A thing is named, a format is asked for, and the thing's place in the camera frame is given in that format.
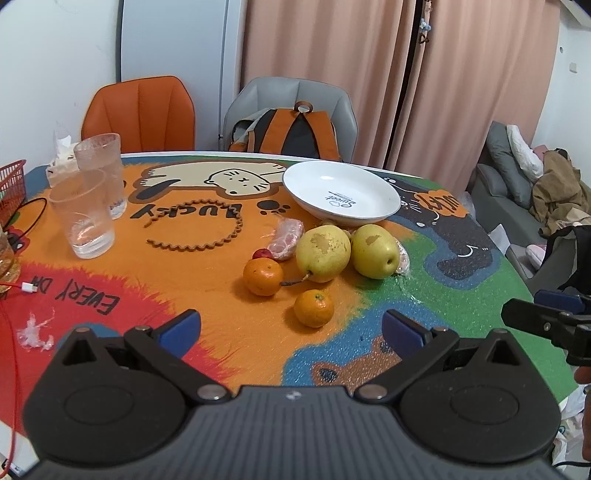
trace brown jacket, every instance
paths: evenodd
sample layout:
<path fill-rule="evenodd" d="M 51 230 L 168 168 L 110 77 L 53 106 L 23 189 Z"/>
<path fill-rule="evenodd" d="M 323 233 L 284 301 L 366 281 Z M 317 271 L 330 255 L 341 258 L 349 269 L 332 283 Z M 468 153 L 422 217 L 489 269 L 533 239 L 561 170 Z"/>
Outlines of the brown jacket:
<path fill-rule="evenodd" d="M 544 154 L 544 174 L 535 183 L 531 194 L 530 213 L 545 224 L 546 227 L 542 228 L 545 236 L 560 229 L 556 222 L 566 220 L 572 208 L 591 213 L 591 190 L 581 181 L 580 170 L 556 151 Z"/>

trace white plate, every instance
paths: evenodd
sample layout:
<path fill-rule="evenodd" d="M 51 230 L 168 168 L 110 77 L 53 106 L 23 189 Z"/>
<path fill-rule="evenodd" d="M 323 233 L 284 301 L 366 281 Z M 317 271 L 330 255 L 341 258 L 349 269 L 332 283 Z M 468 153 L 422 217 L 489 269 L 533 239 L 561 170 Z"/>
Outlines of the white plate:
<path fill-rule="evenodd" d="M 304 210 L 340 225 L 379 222 L 400 208 L 400 196 L 388 182 L 348 163 L 302 161 L 286 170 L 283 185 Z"/>

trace orange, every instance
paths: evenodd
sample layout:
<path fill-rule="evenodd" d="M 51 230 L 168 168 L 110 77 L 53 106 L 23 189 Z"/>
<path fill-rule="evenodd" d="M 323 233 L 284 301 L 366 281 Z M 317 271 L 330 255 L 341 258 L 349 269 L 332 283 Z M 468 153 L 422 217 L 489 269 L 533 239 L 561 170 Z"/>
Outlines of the orange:
<path fill-rule="evenodd" d="M 319 328 L 330 321 L 335 313 L 335 304 L 323 291 L 308 290 L 295 299 L 294 313 L 304 325 Z"/>
<path fill-rule="evenodd" d="M 242 279 L 248 290 L 255 295 L 270 297 L 281 288 L 283 270 L 279 263 L 271 258 L 255 258 L 246 262 Z"/>

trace pink curtain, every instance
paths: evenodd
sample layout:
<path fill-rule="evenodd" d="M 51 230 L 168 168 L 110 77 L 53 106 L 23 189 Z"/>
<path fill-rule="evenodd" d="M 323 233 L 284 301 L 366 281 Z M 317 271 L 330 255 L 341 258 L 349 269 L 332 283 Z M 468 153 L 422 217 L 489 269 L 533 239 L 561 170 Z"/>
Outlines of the pink curtain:
<path fill-rule="evenodd" d="M 437 0 L 430 43 L 415 64 L 390 170 L 461 192 L 491 120 L 533 137 L 548 89 L 558 0 Z"/>
<path fill-rule="evenodd" d="M 405 0 L 249 0 L 243 82 L 285 76 L 343 88 L 359 127 L 353 161 L 382 167 L 413 13 Z"/>

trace clear plastic cup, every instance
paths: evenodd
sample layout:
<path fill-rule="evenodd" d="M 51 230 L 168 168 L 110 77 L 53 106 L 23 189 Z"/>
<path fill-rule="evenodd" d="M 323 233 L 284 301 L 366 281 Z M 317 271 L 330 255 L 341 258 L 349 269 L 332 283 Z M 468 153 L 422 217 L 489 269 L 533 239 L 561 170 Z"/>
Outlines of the clear plastic cup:
<path fill-rule="evenodd" d="M 8 238 L 0 229 L 0 281 L 14 283 L 21 274 L 21 264 L 14 255 L 14 251 L 8 242 Z M 0 286 L 0 293 L 4 293 L 10 287 Z"/>
<path fill-rule="evenodd" d="M 81 171 L 49 191 L 49 203 L 80 258 L 98 257 L 115 242 L 105 183 L 102 170 Z"/>
<path fill-rule="evenodd" d="M 102 134 L 87 138 L 74 147 L 74 155 L 81 171 L 102 170 L 106 174 L 109 210 L 113 220 L 123 215 L 127 198 L 123 187 L 121 137 Z"/>

